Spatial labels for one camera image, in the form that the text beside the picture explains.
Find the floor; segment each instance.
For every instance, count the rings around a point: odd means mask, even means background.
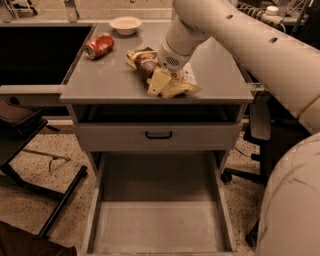
[[[64,192],[82,165],[88,167],[88,175],[79,186],[61,212],[49,232],[51,241],[64,246],[75,246],[80,251],[87,215],[89,212],[95,175],[84,152],[78,146],[72,129],[60,126],[60,132],[44,128],[27,146],[28,149],[50,152],[51,154],[70,157],[70,161],[54,160],[50,157],[21,152],[12,161],[12,166],[27,181],[41,184]],[[244,142],[242,134],[236,149],[230,152],[227,166],[257,173],[259,165],[248,155],[257,153],[257,147]],[[245,235],[259,216],[264,188],[262,185],[234,177],[224,187],[234,238],[237,242],[239,256],[253,256],[254,250],[245,242]],[[0,186],[0,220],[13,226],[37,234],[51,211],[55,202],[41,196],[1,185]]]

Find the countertop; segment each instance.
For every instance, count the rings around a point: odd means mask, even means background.
[[[136,34],[121,36],[108,23],[97,24],[92,37],[102,32],[115,41],[111,52],[97,60],[83,52],[60,100],[65,104],[246,104],[253,100],[232,56],[213,38],[200,45],[190,60],[202,91],[172,99],[147,94],[145,80],[126,61],[127,50],[159,48],[170,21],[143,21]]]

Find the faucet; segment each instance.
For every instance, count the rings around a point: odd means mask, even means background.
[[[79,12],[76,7],[74,0],[63,0],[64,5],[66,6],[67,17],[70,22],[76,22],[79,18]]]
[[[6,0],[0,0],[0,20],[7,23],[14,18],[15,14],[9,10]]]

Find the soda can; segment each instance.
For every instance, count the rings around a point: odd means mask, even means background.
[[[97,59],[110,52],[114,46],[113,38],[109,33],[102,33],[89,39],[85,44],[85,51],[90,59]]]

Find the small bowl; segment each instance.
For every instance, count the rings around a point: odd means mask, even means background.
[[[110,26],[123,36],[129,36],[136,33],[137,28],[141,24],[142,21],[139,18],[130,16],[119,17],[110,21]]]

